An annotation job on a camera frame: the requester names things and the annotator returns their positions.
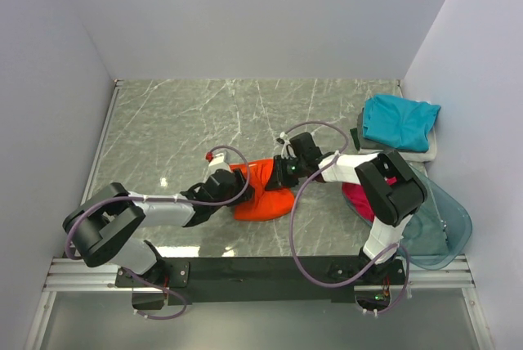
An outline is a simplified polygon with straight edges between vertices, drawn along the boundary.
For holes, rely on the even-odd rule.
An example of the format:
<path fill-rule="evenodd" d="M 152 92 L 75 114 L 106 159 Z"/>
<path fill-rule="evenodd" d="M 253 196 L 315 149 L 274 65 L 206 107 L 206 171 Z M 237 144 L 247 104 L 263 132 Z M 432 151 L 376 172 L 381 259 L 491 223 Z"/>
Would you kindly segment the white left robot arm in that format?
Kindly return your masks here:
<path fill-rule="evenodd" d="M 148 240 L 133 234 L 145 227 L 196 227 L 223 206 L 251 200 L 254 188 L 244 174 L 218 169 L 205 182 L 175 195 L 141 195 L 112 182 L 64 220 L 66 254 L 75 253 L 88 267 L 106 263 L 134 273 L 146 286 L 167 276 L 167 264 Z"/>

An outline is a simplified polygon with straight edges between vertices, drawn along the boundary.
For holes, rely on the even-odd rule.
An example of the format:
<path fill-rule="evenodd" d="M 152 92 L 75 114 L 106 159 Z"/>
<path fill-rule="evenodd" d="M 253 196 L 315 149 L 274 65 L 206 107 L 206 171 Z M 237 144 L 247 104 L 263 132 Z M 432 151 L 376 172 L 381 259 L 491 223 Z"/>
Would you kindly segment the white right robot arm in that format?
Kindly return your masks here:
<path fill-rule="evenodd" d="M 361 186 L 373 212 L 373 224 L 360 256 L 359 274 L 370 284 L 387 274 L 387 263 L 396 255 L 406 225 L 427 200 L 420 178 L 398 151 L 368 155 L 322 153 L 312 135 L 302 132 L 289 138 L 281 133 L 284 153 L 273 158 L 266 191 L 296 186 L 301 179 Z"/>

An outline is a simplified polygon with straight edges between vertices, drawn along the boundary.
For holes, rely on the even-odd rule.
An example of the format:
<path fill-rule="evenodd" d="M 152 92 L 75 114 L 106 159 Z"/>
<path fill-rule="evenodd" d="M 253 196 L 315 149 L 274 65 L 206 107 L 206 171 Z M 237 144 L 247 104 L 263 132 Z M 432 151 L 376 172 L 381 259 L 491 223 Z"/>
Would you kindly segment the orange t shirt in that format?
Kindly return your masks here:
<path fill-rule="evenodd" d="M 283 217 L 292 210 L 294 194 L 288 188 L 266 191 L 274 167 L 273 159 L 249 162 L 250 182 L 254 196 L 250 201 L 235 206 L 234 219 L 244 222 L 264 222 Z"/>

